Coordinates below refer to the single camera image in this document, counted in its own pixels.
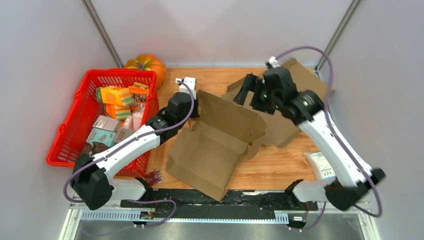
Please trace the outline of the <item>brown cardboard box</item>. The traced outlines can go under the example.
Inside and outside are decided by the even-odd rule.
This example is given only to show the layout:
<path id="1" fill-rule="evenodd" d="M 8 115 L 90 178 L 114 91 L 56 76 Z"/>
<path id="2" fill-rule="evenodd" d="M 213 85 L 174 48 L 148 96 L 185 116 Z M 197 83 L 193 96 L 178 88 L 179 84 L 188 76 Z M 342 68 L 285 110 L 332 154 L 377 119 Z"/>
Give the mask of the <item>brown cardboard box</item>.
<path id="1" fill-rule="evenodd" d="M 220 201 L 241 158 L 258 153 L 266 123 L 258 113 L 207 91 L 199 90 L 197 98 L 200 117 L 177 135 L 166 171 Z"/>

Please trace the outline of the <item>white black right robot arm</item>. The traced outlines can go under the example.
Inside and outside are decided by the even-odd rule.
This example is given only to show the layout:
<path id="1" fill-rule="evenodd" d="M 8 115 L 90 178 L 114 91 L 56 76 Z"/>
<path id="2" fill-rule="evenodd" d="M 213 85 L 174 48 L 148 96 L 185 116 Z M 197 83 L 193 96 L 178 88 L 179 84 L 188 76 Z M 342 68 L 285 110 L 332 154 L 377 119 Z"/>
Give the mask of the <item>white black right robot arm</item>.
<path id="1" fill-rule="evenodd" d="M 309 136 L 334 170 L 332 179 L 298 179 L 289 185 L 285 190 L 289 208 L 296 210 L 306 202 L 319 201 L 346 211 L 356 207 L 386 177 L 381 168 L 370 167 L 343 143 L 324 102 L 312 90 L 299 91 L 287 68 L 269 68 L 261 77 L 248 73 L 233 101 L 243 105 L 248 92 L 253 93 L 249 105 L 254 110 L 267 114 L 280 112 Z"/>

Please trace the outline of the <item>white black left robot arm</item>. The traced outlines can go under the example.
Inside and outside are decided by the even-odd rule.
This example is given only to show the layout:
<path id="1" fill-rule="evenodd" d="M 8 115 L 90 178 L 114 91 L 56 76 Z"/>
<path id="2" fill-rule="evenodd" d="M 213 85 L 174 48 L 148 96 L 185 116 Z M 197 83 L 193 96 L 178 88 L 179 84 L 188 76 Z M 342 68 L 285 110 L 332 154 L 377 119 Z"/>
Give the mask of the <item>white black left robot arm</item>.
<path id="1" fill-rule="evenodd" d="M 177 92 L 156 115 L 135 133 L 100 153 L 80 154 L 63 187 L 65 198 L 97 210 L 113 196 L 111 179 L 135 158 L 174 137 L 190 118 L 197 116 L 197 93 Z"/>

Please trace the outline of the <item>orange snack box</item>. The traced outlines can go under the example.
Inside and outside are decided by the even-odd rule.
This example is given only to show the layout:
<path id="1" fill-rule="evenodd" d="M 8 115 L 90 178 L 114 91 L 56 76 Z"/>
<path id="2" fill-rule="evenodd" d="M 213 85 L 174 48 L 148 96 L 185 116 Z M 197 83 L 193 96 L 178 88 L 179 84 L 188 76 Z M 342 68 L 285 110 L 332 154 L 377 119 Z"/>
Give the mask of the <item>orange snack box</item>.
<path id="1" fill-rule="evenodd" d="M 149 86 L 135 82 L 132 86 L 128 87 L 129 92 L 135 103 L 145 104 L 149 95 Z"/>

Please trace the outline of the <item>teal cookie box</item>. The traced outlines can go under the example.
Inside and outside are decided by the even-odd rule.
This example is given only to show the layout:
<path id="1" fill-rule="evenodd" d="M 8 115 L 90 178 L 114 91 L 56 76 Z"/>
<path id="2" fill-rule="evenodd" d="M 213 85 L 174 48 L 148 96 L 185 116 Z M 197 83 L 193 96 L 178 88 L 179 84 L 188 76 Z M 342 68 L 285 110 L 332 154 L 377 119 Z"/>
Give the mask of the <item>teal cookie box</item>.
<path id="1" fill-rule="evenodd" d="M 115 142 L 116 133 L 100 128 L 93 128 L 91 132 L 89 133 L 86 142 L 88 144 L 98 142 L 106 145 L 107 147 L 112 147 Z"/>

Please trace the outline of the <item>flat brown cardboard sheet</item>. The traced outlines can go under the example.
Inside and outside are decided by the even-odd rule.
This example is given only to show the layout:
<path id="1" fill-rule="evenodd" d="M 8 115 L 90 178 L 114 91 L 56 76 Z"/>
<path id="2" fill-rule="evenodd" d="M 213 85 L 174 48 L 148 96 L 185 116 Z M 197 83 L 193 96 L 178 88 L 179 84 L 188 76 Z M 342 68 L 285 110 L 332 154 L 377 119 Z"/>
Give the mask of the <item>flat brown cardboard sheet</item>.
<path id="1" fill-rule="evenodd" d="M 265 121 L 266 128 L 264 136 L 261 137 L 262 144 L 283 148 L 301 133 L 299 128 L 301 123 L 313 121 L 314 115 L 323 110 L 328 86 L 295 58 L 287 60 L 279 68 L 289 70 L 296 84 L 296 96 L 294 98 L 286 102 L 274 114 L 252 108 L 250 103 L 254 95 L 253 91 L 248 92 L 245 103 L 241 105 L 259 114 Z M 222 99 L 233 102 L 233 98 L 241 89 L 244 78 L 230 84 L 226 93 L 221 96 Z"/>

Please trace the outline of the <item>orange pumpkin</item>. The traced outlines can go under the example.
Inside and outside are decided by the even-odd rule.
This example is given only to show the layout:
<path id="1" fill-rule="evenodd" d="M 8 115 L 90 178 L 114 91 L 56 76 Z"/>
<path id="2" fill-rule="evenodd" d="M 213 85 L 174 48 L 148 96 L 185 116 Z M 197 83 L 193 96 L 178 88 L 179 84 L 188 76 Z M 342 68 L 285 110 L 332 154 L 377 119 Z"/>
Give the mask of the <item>orange pumpkin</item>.
<path id="1" fill-rule="evenodd" d="M 156 90 L 158 90 L 164 84 L 167 78 L 166 65 L 151 53 L 143 53 L 135 58 L 129 59 L 123 67 L 125 69 L 155 72 Z"/>

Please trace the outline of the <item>orange sponge pack upper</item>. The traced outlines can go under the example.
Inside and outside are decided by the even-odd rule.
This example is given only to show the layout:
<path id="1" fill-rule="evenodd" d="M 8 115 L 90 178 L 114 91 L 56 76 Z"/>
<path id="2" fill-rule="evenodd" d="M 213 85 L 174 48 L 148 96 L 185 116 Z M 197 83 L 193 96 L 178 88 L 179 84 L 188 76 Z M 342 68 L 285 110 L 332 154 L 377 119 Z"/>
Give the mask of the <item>orange sponge pack upper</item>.
<path id="1" fill-rule="evenodd" d="M 128 87 L 104 86 L 96 88 L 96 99 L 99 103 L 116 106 L 129 106 L 134 98 Z"/>

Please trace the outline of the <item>orange sponge pack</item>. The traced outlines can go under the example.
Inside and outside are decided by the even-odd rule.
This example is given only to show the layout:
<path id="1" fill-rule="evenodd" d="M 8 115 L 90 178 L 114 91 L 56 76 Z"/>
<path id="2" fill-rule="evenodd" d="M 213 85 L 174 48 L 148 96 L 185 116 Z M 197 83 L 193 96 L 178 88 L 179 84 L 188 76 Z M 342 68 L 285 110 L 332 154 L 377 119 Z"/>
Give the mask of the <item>orange sponge pack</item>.
<path id="1" fill-rule="evenodd" d="M 131 108 L 129 106 L 120 106 L 114 104 L 105 104 L 104 105 L 105 113 L 111 118 L 122 120 L 130 116 Z"/>
<path id="2" fill-rule="evenodd" d="M 129 106 L 134 98 L 128 87 L 104 86 L 96 88 L 96 99 L 99 103 L 116 106 Z"/>

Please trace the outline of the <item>orange sponge pack lower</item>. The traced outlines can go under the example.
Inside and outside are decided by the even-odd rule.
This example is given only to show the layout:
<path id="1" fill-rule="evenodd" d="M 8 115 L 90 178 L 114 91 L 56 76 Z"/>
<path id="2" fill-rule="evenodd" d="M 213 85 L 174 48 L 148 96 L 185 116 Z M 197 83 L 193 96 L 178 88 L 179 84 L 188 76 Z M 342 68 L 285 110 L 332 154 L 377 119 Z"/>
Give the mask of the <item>orange sponge pack lower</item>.
<path id="1" fill-rule="evenodd" d="M 114 104 L 105 104 L 104 105 L 105 113 L 111 118 L 122 120 L 130 116 L 131 108 L 129 106 L 120 106 Z"/>

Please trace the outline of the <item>grey pink packet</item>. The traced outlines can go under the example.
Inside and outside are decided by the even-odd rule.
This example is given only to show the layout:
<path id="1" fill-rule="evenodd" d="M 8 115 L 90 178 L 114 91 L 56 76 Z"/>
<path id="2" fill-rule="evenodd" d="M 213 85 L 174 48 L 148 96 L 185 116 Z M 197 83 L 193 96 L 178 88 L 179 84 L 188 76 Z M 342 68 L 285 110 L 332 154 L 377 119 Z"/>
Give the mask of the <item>grey pink packet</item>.
<path id="1" fill-rule="evenodd" d="M 118 144 L 124 139 L 130 137 L 136 131 L 138 131 L 142 125 L 142 120 L 144 117 L 144 107 L 137 108 L 132 115 L 127 116 L 125 121 L 122 124 L 122 127 L 117 131 L 114 143 Z"/>

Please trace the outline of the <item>dark red snack packet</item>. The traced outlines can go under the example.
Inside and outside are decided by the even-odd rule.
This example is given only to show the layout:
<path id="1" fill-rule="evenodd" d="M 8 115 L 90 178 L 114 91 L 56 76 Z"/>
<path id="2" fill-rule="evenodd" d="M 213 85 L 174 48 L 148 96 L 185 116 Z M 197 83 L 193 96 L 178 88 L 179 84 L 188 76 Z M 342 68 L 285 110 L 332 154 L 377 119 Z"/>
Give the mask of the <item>dark red snack packet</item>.
<path id="1" fill-rule="evenodd" d="M 154 185 L 161 183 L 163 181 L 163 176 L 160 170 L 156 168 L 153 171 L 147 173 L 144 179 L 152 187 Z"/>

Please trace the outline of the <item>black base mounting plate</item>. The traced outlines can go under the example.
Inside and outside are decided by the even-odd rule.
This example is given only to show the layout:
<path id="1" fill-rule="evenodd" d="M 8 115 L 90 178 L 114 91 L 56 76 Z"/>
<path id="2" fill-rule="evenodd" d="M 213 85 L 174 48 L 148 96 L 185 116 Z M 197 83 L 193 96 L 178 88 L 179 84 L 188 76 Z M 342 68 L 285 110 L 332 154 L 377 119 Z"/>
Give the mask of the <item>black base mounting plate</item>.
<path id="1" fill-rule="evenodd" d="M 215 200 L 196 189 L 153 189 L 143 196 L 143 201 L 155 216 L 164 218 L 176 203 L 175 219 L 271 220 L 276 213 L 294 211 L 301 216 L 306 211 L 317 211 L 315 202 L 290 204 L 283 191 L 229 190 L 222 200 Z"/>

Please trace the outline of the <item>brown netted item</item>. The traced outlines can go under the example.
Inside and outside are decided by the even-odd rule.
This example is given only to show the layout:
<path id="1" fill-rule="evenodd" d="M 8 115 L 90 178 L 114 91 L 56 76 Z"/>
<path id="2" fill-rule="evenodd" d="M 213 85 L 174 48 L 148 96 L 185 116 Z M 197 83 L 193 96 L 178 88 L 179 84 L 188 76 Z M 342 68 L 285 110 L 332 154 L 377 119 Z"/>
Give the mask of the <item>brown netted item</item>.
<path id="1" fill-rule="evenodd" d="M 104 151 L 108 150 L 109 148 L 110 148 L 109 146 L 105 145 L 102 142 L 94 141 L 94 142 L 91 142 L 91 143 L 86 143 L 85 146 L 83 147 L 82 151 L 81 151 L 81 154 L 86 154 L 86 155 L 89 155 L 91 157 L 95 154 L 104 152 Z"/>

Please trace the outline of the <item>white blue pouch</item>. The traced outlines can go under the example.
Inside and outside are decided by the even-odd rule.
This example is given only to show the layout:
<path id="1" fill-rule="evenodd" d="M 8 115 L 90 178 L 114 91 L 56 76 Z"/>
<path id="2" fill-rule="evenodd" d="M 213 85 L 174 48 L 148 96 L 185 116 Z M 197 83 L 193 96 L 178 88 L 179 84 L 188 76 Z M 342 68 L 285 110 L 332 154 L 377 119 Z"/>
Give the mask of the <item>white blue pouch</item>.
<path id="1" fill-rule="evenodd" d="M 316 180 L 327 180 L 336 177 L 335 171 L 322 152 L 305 152 Z"/>

